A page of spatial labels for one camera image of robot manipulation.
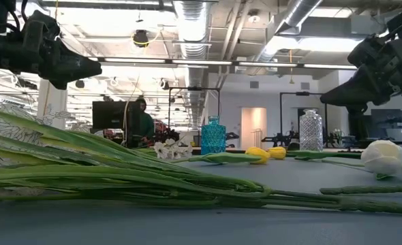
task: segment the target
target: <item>ceiling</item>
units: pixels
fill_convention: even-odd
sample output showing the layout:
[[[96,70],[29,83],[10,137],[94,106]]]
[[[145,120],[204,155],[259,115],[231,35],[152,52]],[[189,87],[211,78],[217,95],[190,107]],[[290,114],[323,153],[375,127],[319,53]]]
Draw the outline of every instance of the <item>ceiling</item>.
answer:
[[[55,8],[56,1],[29,0],[26,13],[30,14],[38,4],[53,17],[57,13],[57,22],[61,26],[64,43],[69,49],[85,56],[181,59],[180,46],[175,43],[179,40],[175,14],[127,10],[124,6],[124,4],[138,2],[145,1],[59,0],[59,6]],[[245,21],[238,36],[239,42],[232,51],[232,59],[251,57],[259,53],[266,39],[265,31],[270,17],[284,11],[287,3],[287,0],[252,1],[250,9],[257,13],[260,20],[249,22],[248,16],[238,16],[237,22],[240,18],[245,18]],[[234,4],[235,0],[219,0],[211,6],[208,27],[208,42],[211,45],[208,49],[208,59],[210,60],[218,59],[221,56]],[[312,16],[348,18],[357,14],[384,13],[401,7],[402,0],[325,0],[312,13]],[[138,29],[147,30],[149,39],[154,40],[147,48],[138,48],[132,41],[133,34]],[[347,52],[294,49],[292,50],[292,62],[348,65],[347,54]],[[290,62],[291,59],[289,52],[278,52],[275,58],[279,62]],[[312,75],[314,79],[323,76],[326,72],[313,69],[294,70],[296,75]],[[277,73],[279,75],[289,74],[290,69],[278,69]],[[166,123],[168,122],[168,91],[163,90],[159,85],[162,81],[167,81],[170,86],[185,86],[184,75],[185,68],[183,67],[103,66],[102,75],[84,80],[84,88],[78,88],[75,82],[69,84],[67,109],[73,114],[71,123],[90,124],[92,101],[102,100],[103,94],[111,95],[114,100],[123,101],[134,100],[138,95],[144,95],[149,105],[149,113]],[[40,78],[37,75],[22,73],[18,77],[39,87]],[[9,92],[24,91],[30,92],[32,95],[8,95]],[[0,70],[0,103],[10,100],[12,103],[23,104],[25,108],[35,113],[38,99],[36,93],[36,90],[19,85],[18,79],[10,71]],[[171,107],[173,124],[186,128],[192,127],[187,91],[174,90],[172,96],[176,98]]]

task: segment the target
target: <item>gray table surface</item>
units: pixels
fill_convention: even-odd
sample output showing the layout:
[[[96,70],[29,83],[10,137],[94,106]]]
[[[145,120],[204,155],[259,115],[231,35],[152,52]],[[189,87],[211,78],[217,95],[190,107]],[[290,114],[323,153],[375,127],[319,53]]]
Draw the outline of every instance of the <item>gray table surface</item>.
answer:
[[[276,189],[317,193],[321,187],[402,185],[402,172],[378,182],[372,174],[291,159],[268,165],[194,169],[257,180]],[[387,199],[387,194],[372,195]],[[402,194],[390,194],[402,201]],[[402,244],[402,215],[325,210],[133,208],[124,203],[40,201],[0,203],[0,245],[71,244]]]

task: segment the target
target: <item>air duct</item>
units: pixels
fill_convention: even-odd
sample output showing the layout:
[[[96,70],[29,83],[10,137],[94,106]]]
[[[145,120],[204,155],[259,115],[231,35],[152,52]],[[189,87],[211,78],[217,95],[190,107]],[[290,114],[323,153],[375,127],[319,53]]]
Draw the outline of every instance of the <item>air duct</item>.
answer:
[[[179,39],[190,44],[181,44],[181,52],[184,59],[206,59],[207,24],[210,12],[210,3],[202,1],[174,1],[175,12],[179,18]],[[200,68],[186,68],[186,86],[207,86],[205,70]],[[189,102],[192,112],[192,123],[200,124],[203,100],[206,93],[190,93]]]
[[[287,31],[288,29],[299,27],[310,16],[312,11],[321,4],[323,0],[291,0],[285,12],[281,13],[282,20],[275,23],[275,35],[266,43],[262,51],[255,57],[254,61],[269,62],[281,49],[279,36],[276,34]]]

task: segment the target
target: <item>person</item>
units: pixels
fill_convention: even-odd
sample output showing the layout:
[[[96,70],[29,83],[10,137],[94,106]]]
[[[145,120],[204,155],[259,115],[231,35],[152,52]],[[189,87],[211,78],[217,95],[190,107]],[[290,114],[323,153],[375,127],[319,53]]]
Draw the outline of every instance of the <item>person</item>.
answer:
[[[151,116],[145,112],[146,110],[146,101],[143,96],[139,96],[136,102],[140,105],[140,125],[139,125],[139,134],[142,137],[141,142],[147,142],[153,139],[154,136],[154,120]]]

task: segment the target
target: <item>clear glass vase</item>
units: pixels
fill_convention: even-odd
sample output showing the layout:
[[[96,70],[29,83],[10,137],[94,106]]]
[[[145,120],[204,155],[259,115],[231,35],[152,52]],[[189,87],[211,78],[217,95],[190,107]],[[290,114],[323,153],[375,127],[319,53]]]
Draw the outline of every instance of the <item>clear glass vase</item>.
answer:
[[[218,116],[209,116],[201,130],[201,154],[226,151],[226,127],[219,125]]]
[[[321,152],[324,149],[322,117],[316,110],[306,110],[300,117],[299,145],[301,150]]]

